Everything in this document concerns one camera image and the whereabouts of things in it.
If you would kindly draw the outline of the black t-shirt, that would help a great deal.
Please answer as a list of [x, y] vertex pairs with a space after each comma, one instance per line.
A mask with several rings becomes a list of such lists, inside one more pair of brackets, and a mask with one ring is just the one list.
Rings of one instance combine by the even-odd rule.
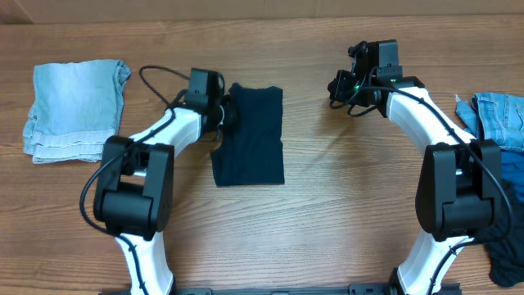
[[246, 88], [238, 83], [229, 89], [240, 120], [224, 131], [218, 149], [210, 154], [215, 184], [284, 184], [281, 88]]

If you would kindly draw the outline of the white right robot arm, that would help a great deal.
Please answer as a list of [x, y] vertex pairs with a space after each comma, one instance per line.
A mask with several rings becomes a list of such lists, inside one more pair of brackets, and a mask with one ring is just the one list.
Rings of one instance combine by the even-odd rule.
[[416, 77], [393, 76], [372, 67], [339, 70], [328, 85], [333, 109], [361, 106], [379, 110], [398, 125], [420, 151], [423, 162], [415, 196], [420, 234], [388, 284], [385, 294], [456, 294], [442, 279], [455, 257], [481, 243], [508, 198], [500, 183], [500, 150], [462, 131], [430, 99]]

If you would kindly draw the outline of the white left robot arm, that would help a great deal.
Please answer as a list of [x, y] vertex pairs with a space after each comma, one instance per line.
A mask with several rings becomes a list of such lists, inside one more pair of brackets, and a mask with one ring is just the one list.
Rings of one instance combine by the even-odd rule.
[[164, 242], [174, 200], [174, 160], [203, 134], [239, 120], [237, 104], [227, 95], [200, 110], [185, 104], [168, 109], [140, 133], [107, 139], [94, 176], [93, 213], [124, 254], [128, 294], [176, 292]]

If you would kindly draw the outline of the blue denim jeans pile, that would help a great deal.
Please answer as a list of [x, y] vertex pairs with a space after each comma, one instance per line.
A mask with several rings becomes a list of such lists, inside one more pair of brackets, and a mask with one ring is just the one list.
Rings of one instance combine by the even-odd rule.
[[475, 138], [494, 140], [502, 149], [523, 151], [523, 97], [476, 93], [468, 102], [455, 95], [455, 113]]

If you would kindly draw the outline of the folded light blue jeans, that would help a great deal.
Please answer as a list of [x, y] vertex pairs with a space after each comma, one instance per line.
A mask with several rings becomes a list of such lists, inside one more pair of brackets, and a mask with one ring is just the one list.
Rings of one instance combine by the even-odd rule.
[[104, 142], [119, 132], [130, 75], [115, 59], [36, 65], [24, 153], [34, 164], [100, 161]]

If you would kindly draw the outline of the dark blue garment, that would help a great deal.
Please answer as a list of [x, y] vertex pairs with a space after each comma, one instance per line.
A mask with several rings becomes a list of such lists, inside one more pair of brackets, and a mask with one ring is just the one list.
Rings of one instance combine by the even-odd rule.
[[502, 151], [501, 173], [504, 189], [509, 190], [513, 199], [523, 203], [523, 153]]

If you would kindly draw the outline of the black garment in pile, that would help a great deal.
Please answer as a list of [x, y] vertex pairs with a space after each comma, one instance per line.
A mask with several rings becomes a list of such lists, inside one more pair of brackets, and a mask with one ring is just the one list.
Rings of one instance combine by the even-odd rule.
[[487, 243], [490, 279], [503, 288], [523, 282], [523, 191], [521, 185], [506, 180], [501, 183], [513, 209], [513, 231], [502, 242]]

